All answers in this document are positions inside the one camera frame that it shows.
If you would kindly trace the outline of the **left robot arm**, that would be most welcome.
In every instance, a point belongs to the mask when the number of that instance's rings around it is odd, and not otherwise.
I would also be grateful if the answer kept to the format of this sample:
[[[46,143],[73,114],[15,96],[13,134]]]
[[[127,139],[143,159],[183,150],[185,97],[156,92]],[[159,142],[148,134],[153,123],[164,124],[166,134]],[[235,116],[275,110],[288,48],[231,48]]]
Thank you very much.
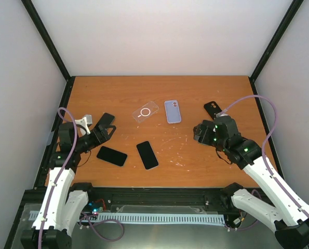
[[[51,156],[49,183],[39,214],[31,229],[21,234],[24,248],[72,247],[72,233],[81,211],[96,203],[91,183],[72,183],[81,154],[110,140],[115,129],[111,124],[101,123],[78,136],[72,122],[60,125],[60,150]]]

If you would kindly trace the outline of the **clear magsafe phone case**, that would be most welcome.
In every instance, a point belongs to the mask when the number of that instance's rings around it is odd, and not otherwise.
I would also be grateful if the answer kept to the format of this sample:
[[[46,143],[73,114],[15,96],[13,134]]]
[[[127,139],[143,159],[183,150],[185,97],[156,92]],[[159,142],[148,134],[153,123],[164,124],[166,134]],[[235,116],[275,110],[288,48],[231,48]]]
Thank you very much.
[[[138,123],[142,123],[149,117],[151,117],[153,114],[156,114],[159,110],[159,106],[153,102],[149,101],[142,107],[138,108],[136,111],[132,113],[132,117],[134,120]]]

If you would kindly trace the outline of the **lilac phone case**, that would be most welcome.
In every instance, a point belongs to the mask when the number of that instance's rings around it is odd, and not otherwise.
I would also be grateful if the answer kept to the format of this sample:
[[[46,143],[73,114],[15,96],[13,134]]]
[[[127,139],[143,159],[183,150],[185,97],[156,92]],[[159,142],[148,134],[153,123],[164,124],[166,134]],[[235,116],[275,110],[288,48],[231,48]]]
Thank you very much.
[[[182,121],[179,104],[177,100],[164,102],[166,119],[169,124],[180,123]]]

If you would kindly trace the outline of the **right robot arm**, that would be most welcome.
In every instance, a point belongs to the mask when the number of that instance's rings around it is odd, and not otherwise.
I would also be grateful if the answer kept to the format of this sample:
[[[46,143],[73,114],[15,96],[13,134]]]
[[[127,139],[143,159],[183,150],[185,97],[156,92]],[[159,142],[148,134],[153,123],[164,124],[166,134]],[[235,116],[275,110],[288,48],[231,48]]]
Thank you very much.
[[[309,205],[283,180],[261,147],[241,136],[236,122],[228,115],[203,120],[193,128],[194,140],[223,152],[229,164],[236,164],[263,190],[271,203],[253,196],[247,189],[232,183],[223,189],[222,202],[228,208],[243,210],[274,232],[283,248],[309,245]]]

